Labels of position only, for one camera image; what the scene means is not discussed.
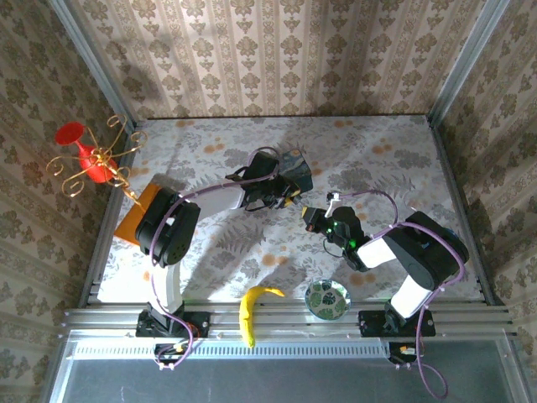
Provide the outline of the yellow banana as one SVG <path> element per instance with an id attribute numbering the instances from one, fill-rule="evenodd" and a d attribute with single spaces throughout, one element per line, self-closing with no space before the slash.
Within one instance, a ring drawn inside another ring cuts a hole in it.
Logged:
<path id="1" fill-rule="evenodd" d="M 253 312 L 257 299 L 265 293 L 279 297 L 285 297 L 285 293 L 278 288 L 254 286 L 242 297 L 239 307 L 238 324 L 242 341 L 248 348 L 254 348 L 256 344 L 253 329 Z"/>

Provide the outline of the aluminium mounting rail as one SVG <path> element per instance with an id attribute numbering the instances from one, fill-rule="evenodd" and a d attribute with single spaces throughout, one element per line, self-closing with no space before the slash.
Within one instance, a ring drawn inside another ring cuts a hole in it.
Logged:
<path id="1" fill-rule="evenodd" d="M 101 305 L 72 309 L 61 325 L 71 329 L 120 332 L 133 335 L 141 305 Z M 262 301 L 254 307 L 253 325 L 256 337 L 269 339 L 324 338 L 339 340 L 360 335 L 357 315 L 360 311 L 382 311 L 379 304 L 354 304 L 346 315 L 335 321 L 314 317 L 299 302 L 271 303 Z M 240 335 L 237 303 L 190 304 L 187 311 L 210 313 L 209 337 L 238 338 Z M 503 306 L 482 303 L 442 302 L 430 307 L 421 325 L 424 336 L 446 339 L 494 339 L 512 337 L 516 326 Z"/>

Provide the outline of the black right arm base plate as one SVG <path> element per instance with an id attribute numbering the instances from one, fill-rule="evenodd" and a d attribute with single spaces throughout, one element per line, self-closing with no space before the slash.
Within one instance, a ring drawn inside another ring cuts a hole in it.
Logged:
<path id="1" fill-rule="evenodd" d="M 410 338 L 418 330 L 420 313 L 408 319 L 399 319 L 392 312 L 360 311 L 357 325 L 365 338 Z"/>

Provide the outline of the leaf pattern bowl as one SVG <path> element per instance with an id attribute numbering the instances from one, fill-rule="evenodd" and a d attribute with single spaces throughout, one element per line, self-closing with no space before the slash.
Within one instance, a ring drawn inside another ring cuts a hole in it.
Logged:
<path id="1" fill-rule="evenodd" d="M 306 308 L 323 321 L 340 319 L 350 310 L 351 304 L 349 291 L 335 280 L 316 280 L 305 290 Z"/>

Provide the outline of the black connector bracket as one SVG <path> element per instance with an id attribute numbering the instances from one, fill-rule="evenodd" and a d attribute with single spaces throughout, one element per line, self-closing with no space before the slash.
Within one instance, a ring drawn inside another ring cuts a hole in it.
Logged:
<path id="1" fill-rule="evenodd" d="M 154 361 L 162 368 L 174 367 L 185 356 L 189 344 L 183 343 L 157 343 L 154 346 Z"/>
<path id="2" fill-rule="evenodd" d="M 388 349 L 388 361 L 394 365 L 410 367 L 418 357 L 415 343 L 389 342 Z"/>

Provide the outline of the red vase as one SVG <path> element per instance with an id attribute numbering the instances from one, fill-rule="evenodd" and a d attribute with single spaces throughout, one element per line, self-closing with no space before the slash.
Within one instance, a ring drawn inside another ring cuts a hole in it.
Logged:
<path id="1" fill-rule="evenodd" d="M 82 123 L 69 122 L 63 125 L 55 135 L 55 142 L 60 146 L 75 145 L 78 148 L 76 160 L 81 172 L 95 183 L 105 183 L 113 179 L 113 170 L 117 168 L 112 152 L 99 147 L 93 132 Z"/>

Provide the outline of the floral patterned tablecloth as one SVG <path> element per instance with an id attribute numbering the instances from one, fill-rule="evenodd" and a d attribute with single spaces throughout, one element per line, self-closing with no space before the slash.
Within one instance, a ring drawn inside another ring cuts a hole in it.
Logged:
<path id="1" fill-rule="evenodd" d="M 257 148 L 299 149 L 313 189 L 303 204 L 325 207 L 338 191 L 366 233 L 422 211 L 440 225 L 461 228 L 432 133 L 422 116 L 346 118 L 220 118 L 153 120 L 135 157 L 131 184 L 190 193 L 221 182 Z M 198 223 L 180 262 L 182 295 L 191 300 L 237 301 L 255 285 L 300 299 L 315 280 L 343 284 L 355 301 L 389 298 L 405 272 L 388 262 L 365 274 L 348 267 L 336 247 L 308 233 L 298 206 L 257 212 L 227 211 Z"/>

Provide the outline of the aluminium frame post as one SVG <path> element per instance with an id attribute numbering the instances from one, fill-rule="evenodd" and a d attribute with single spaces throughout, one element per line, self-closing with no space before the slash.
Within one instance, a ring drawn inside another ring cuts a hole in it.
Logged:
<path id="1" fill-rule="evenodd" d="M 461 52 L 428 114 L 431 127 L 438 127 L 462 89 L 473 66 L 490 40 L 510 0 L 486 0 Z"/>
<path id="2" fill-rule="evenodd" d="M 127 131 L 133 133 L 137 125 L 136 119 L 123 99 L 116 80 L 105 67 L 105 60 L 91 39 L 89 30 L 84 26 L 81 17 L 78 16 L 68 0 L 48 1 L 113 111 L 127 118 Z"/>

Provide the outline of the starry night print box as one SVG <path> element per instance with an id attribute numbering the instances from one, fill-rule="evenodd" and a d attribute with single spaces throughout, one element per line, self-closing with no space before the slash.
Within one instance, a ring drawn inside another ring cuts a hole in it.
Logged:
<path id="1" fill-rule="evenodd" d="M 279 174 L 301 193 L 313 189 L 310 167 L 299 149 L 292 149 L 281 155 Z"/>

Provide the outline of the orange wooden board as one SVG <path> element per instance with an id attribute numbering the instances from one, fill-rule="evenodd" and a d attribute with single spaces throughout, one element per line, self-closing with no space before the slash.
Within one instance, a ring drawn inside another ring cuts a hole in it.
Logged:
<path id="1" fill-rule="evenodd" d="M 149 208 L 149 204 L 156 197 L 160 189 L 160 186 L 154 183 L 149 183 L 140 196 L 137 196 L 133 191 L 127 192 L 127 196 L 133 202 L 133 206 L 118 224 L 114 231 L 115 237 L 139 246 L 139 241 L 135 237 L 136 229 Z"/>

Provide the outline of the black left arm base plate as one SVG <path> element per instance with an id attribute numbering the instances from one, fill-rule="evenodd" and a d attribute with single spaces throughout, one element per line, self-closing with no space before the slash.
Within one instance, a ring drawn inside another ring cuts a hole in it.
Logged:
<path id="1" fill-rule="evenodd" d="M 206 338 L 210 329 L 210 313 L 187 311 L 180 319 L 190 325 L 194 338 Z M 137 338 L 188 338 L 186 327 L 156 310 L 143 310 L 138 315 L 135 330 Z"/>

